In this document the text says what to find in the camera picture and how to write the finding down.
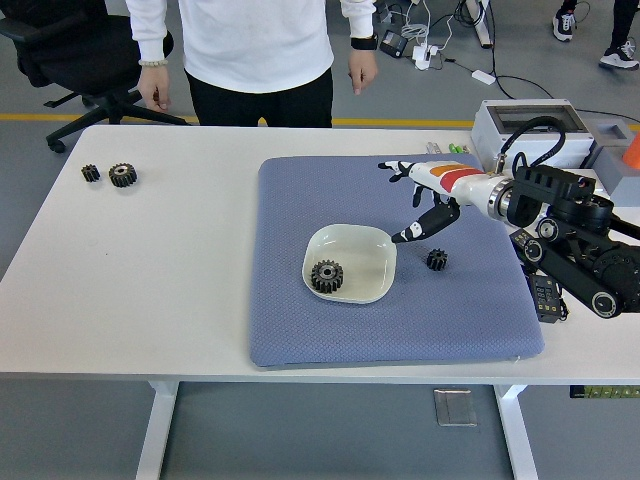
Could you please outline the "person's left hand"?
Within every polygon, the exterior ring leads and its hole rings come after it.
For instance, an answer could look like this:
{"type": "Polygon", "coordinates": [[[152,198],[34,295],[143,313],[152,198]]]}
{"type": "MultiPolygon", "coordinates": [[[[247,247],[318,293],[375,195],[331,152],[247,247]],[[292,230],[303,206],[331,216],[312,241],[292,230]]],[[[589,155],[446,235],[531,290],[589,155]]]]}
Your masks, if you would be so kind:
{"type": "Polygon", "coordinates": [[[353,93],[360,95],[378,75],[375,52],[373,50],[352,49],[349,55],[348,69],[353,93]]]}

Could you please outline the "person's right hand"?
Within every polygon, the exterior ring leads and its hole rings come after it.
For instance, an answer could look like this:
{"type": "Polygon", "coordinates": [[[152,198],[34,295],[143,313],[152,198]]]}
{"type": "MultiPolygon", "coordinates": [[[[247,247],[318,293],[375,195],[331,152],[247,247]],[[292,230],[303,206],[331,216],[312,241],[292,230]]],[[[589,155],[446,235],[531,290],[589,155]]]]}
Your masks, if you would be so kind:
{"type": "Polygon", "coordinates": [[[170,78],[165,65],[141,68],[138,90],[147,108],[166,112],[171,104],[169,88],[170,78]]]}

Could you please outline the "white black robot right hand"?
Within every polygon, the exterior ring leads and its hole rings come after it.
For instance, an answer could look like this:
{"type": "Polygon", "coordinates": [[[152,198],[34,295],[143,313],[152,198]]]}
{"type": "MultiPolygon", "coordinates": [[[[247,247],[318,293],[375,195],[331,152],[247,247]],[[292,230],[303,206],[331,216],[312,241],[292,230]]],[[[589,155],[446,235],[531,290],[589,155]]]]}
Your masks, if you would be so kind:
{"type": "Polygon", "coordinates": [[[410,178],[414,184],[413,207],[417,208],[425,189],[433,192],[434,206],[410,226],[391,237],[393,243],[406,243],[426,239],[454,223],[461,206],[474,205],[491,217],[497,208],[500,184],[510,185],[503,176],[489,175],[475,167],[454,161],[427,162],[386,161],[380,169],[394,172],[389,179],[397,182],[410,178]]]}

